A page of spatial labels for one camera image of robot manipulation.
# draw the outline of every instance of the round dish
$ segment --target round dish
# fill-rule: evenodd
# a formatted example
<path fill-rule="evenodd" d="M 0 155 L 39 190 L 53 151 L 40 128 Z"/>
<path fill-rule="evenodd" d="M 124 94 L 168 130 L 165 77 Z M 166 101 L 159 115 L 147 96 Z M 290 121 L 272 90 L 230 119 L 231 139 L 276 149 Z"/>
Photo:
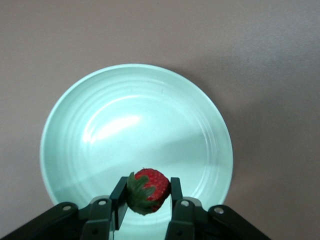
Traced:
<path fill-rule="evenodd" d="M 44 126 L 40 165 L 52 201 L 83 208 L 120 177 L 154 168 L 180 178 L 205 210 L 222 204 L 232 178 L 226 124 L 213 102 L 170 70 L 122 64 L 95 71 L 57 101 Z M 146 216 L 128 209 L 116 239 L 163 240 L 170 197 Z"/>

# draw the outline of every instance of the table surface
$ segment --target table surface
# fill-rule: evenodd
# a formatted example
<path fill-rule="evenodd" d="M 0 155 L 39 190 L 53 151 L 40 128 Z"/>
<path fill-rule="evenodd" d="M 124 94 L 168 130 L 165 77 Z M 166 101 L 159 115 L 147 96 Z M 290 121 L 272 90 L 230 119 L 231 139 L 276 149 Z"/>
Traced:
<path fill-rule="evenodd" d="M 273 240 L 320 236 L 319 0 L 0 1 L 0 237 L 53 206 L 39 164 L 59 97 L 143 63 L 199 86 L 234 169 L 225 204 Z"/>

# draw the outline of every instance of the red strawberry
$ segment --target red strawberry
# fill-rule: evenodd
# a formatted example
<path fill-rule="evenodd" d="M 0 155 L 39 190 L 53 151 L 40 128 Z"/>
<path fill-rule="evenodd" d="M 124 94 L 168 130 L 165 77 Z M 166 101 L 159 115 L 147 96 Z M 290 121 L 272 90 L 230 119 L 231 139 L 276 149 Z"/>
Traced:
<path fill-rule="evenodd" d="M 152 168 L 144 168 L 136 174 L 132 172 L 126 187 L 129 208 L 142 215 L 156 212 L 171 190 L 169 180 Z"/>

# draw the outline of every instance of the plate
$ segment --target plate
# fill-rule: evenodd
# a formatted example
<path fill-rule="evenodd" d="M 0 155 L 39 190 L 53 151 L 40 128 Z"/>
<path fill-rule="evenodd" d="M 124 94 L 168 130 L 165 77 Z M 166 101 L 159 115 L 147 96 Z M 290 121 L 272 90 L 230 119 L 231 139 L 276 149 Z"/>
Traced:
<path fill-rule="evenodd" d="M 221 114 L 195 84 L 158 66 L 121 64 L 85 76 L 57 101 L 40 165 L 54 204 L 84 208 L 120 177 L 153 168 L 180 178 L 183 195 L 208 210 L 226 198 L 233 152 Z M 115 239 L 165 239 L 170 201 L 146 216 L 128 209 Z"/>

